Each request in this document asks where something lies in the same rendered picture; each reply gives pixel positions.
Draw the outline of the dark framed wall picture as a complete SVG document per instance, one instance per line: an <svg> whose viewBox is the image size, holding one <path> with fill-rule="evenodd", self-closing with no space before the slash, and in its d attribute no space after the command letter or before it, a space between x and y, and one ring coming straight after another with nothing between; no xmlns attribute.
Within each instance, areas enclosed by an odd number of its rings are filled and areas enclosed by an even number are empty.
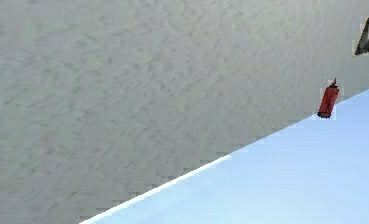
<svg viewBox="0 0 369 224"><path fill-rule="evenodd" d="M369 53L369 17L366 19L364 28L362 29L354 55L358 56L365 53Z"/></svg>

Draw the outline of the red fire extinguisher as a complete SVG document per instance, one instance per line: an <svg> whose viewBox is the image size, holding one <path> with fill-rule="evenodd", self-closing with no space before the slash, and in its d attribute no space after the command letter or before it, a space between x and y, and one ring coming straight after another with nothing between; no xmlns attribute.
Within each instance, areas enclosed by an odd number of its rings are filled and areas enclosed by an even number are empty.
<svg viewBox="0 0 369 224"><path fill-rule="evenodd" d="M339 87L337 85L337 79L334 79L333 82L324 91L321 104L317 113L320 118L328 119L331 117L338 94Z"/></svg>

